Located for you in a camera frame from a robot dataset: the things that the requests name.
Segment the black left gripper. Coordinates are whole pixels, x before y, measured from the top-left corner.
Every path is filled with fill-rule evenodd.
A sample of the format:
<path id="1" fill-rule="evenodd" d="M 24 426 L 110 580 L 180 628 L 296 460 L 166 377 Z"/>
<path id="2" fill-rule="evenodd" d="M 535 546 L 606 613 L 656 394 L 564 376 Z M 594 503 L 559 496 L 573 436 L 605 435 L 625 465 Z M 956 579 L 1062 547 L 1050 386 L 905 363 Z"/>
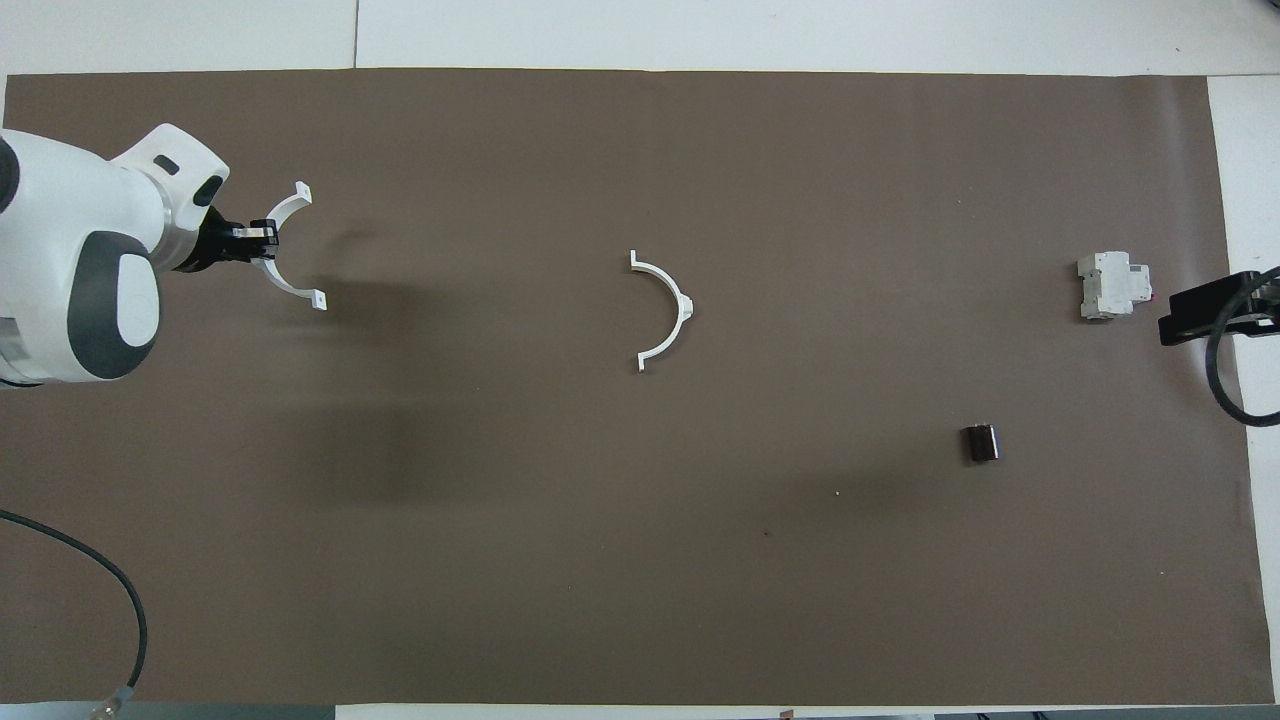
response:
<path id="1" fill-rule="evenodd" d="M 209 210 L 198 228 L 191 254 L 184 260 L 184 273 L 209 269 L 218 263 L 269 263 L 276 259 L 279 231 L 276 222 L 265 218 L 248 225 L 229 222 L 219 210 Z"/>

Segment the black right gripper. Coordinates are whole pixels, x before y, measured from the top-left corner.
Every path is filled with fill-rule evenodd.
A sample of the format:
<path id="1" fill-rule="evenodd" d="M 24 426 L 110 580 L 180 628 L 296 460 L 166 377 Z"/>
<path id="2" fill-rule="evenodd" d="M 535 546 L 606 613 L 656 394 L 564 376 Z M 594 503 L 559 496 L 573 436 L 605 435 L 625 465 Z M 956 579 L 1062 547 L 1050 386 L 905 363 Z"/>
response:
<path id="1" fill-rule="evenodd" d="M 1169 314 L 1158 319 L 1160 343 L 1172 347 L 1210 336 L 1228 301 L 1262 275 L 1262 272 L 1239 272 L 1174 293 L 1167 301 Z M 1280 334 L 1280 272 L 1244 297 L 1228 318 L 1225 332 L 1248 337 Z"/>

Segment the white half-ring pipe clamp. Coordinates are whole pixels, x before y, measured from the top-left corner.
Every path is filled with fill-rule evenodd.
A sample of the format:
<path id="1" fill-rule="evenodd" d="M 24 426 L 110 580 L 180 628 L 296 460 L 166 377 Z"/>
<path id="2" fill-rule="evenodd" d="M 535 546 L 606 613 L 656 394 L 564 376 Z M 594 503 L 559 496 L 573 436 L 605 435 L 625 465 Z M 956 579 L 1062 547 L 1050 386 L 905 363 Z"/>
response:
<path id="1" fill-rule="evenodd" d="M 650 360 L 666 354 L 681 336 L 684 327 L 694 316 L 695 304 L 686 295 L 678 282 L 663 268 L 640 259 L 636 249 L 628 250 L 628 269 L 655 278 L 669 292 L 675 305 L 675 319 L 668 334 L 654 347 L 636 354 L 636 370 L 639 374 L 646 372 Z"/>
<path id="2" fill-rule="evenodd" d="M 283 225 L 291 219 L 292 215 L 310 206 L 312 202 L 314 196 L 311 188 L 303 181 L 296 181 L 294 192 L 289 197 L 278 202 L 265 218 L 265 229 L 274 232 L 274 234 L 270 234 L 268 240 L 273 240 L 274 243 L 269 242 L 266 254 L 262 258 L 255 258 L 251 263 L 265 274 L 273 286 L 292 296 L 307 300 L 312 310 L 324 313 L 328 310 L 326 295 L 321 290 L 302 290 L 294 287 L 284 278 L 276 265 L 280 231 Z"/>

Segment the white circuit breaker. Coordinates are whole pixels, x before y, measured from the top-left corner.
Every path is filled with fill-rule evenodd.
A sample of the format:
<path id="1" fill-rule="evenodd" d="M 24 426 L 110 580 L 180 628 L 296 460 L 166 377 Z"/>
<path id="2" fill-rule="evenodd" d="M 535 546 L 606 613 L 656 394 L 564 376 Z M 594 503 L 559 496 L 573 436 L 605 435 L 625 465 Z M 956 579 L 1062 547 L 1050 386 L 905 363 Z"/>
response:
<path id="1" fill-rule="evenodd" d="M 1110 322 L 1132 315 L 1153 297 L 1149 265 L 1135 264 L 1125 251 L 1092 252 L 1076 261 L 1082 282 L 1080 318 Z"/>

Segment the brown paper table mat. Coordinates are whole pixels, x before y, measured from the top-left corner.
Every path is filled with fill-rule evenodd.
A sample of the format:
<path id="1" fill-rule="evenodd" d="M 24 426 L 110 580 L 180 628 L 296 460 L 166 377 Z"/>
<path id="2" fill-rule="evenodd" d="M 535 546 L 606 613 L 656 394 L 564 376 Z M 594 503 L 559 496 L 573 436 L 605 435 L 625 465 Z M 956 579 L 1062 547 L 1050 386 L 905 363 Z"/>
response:
<path id="1" fill-rule="evenodd" d="M 137 584 L 138 700 L 1274 697 L 1245 432 L 1158 342 L 1228 273 L 1204 79 L 27 76 L 4 122 L 170 122 L 241 222 L 314 191 L 326 311 L 169 273 L 136 373 L 0 391 L 0 507 Z M 695 304 L 644 374 L 630 249 Z M 1105 251 L 1153 297 L 1085 322 Z"/>

